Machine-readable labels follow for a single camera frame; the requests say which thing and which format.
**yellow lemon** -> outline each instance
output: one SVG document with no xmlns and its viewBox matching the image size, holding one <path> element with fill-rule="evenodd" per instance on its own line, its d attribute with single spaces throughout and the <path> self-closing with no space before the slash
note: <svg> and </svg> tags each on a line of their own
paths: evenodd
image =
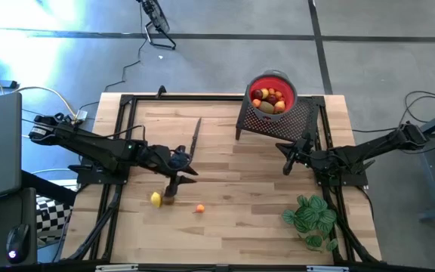
<svg viewBox="0 0 435 272">
<path fill-rule="evenodd" d="M 150 202 L 152 203 L 152 205 L 158 208 L 162 204 L 162 197 L 159 193 L 154 192 L 150 197 Z"/>
</svg>

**wood plank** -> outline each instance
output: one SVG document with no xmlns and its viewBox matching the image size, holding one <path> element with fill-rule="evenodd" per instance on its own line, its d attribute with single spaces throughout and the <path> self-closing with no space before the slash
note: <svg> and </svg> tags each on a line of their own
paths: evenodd
<svg viewBox="0 0 435 272">
<path fill-rule="evenodd" d="M 112 134 L 120 94 L 102 94 L 94 132 Z M 353 133 L 343 96 L 325 96 L 335 146 L 353 145 Z M 132 168 L 122 194 L 112 262 L 179 264 L 331 264 L 329 253 L 311 252 L 281 214 L 296 209 L 297 196 L 321 196 L 313 172 L 294 165 L 289 176 L 275 138 L 244 131 L 235 140 L 240 102 L 140 101 L 135 123 L 147 128 L 150 144 L 190 146 L 202 117 L 192 167 L 196 184 L 179 187 L 173 206 L 160 209 L 150 195 L 162 192 L 168 179 Z M 133 132 L 141 139 L 140 129 Z M 63 257 L 72 254 L 94 226 L 101 186 L 83 190 L 69 223 Z M 380 258 L 375 228 L 366 198 L 356 188 L 344 188 L 350 227 L 367 249 Z M 205 205 L 203 214 L 193 213 Z M 338 231 L 340 247 L 343 238 Z M 106 233 L 101 237 L 103 251 Z"/>
</svg>

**gray floor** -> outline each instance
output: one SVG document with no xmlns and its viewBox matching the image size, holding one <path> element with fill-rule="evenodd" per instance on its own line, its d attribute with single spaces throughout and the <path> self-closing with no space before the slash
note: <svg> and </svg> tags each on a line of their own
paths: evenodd
<svg viewBox="0 0 435 272">
<path fill-rule="evenodd" d="M 134 0 L 2 1 L 0 27 L 92 32 L 140 32 Z M 313 34 L 305 0 L 162 0 L 171 32 L 198 34 Z M 435 0 L 316 0 L 323 35 L 435 36 Z M 176 51 L 145 45 L 142 62 L 127 82 L 109 91 L 243 92 L 269 68 L 288 73 L 302 94 L 323 94 L 315 42 L 271 40 L 176 40 Z M 0 33 L 0 78 L 57 89 L 78 108 L 99 99 L 137 60 L 141 39 L 27 38 Z M 396 126 L 410 91 L 435 92 L 435 43 L 325 42 L 334 94 L 344 94 L 352 126 Z M 23 107 L 45 114 L 66 112 L 51 93 L 27 91 Z M 90 115 L 95 107 L 88 108 Z M 435 116 L 435 101 L 412 108 Z M 25 118 L 32 118 L 24 113 Z M 31 126 L 23 124 L 23 133 Z M 362 143 L 380 134 L 355 134 Z M 75 154 L 23 139 L 23 168 L 35 171 L 77 163 Z M 419 158 L 400 152 L 381 156 L 367 171 L 383 259 L 391 264 L 435 268 L 435 221 L 419 223 L 433 208 Z M 55 172 L 43 178 L 72 178 Z"/>
</svg>

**green plant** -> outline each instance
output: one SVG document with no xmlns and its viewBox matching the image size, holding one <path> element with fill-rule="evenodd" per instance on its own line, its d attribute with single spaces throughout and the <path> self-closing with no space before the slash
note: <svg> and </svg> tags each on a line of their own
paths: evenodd
<svg viewBox="0 0 435 272">
<path fill-rule="evenodd" d="M 304 239 L 309 250 L 324 252 L 335 249 L 338 246 L 337 239 L 329 239 L 330 231 L 337 221 L 335 211 L 328 209 L 326 201 L 315 195 L 310 199 L 299 196 L 297 201 L 300 207 L 296 212 L 285 210 L 283 220 L 295 226 L 298 236 Z"/>
</svg>

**computer mouse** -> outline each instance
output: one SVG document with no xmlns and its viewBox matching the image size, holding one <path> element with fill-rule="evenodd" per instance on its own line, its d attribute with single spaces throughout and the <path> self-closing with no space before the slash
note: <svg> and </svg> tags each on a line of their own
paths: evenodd
<svg viewBox="0 0 435 272">
<path fill-rule="evenodd" d="M 14 226 L 6 240 L 6 258 L 12 264 L 24 261 L 29 251 L 29 225 Z"/>
</svg>

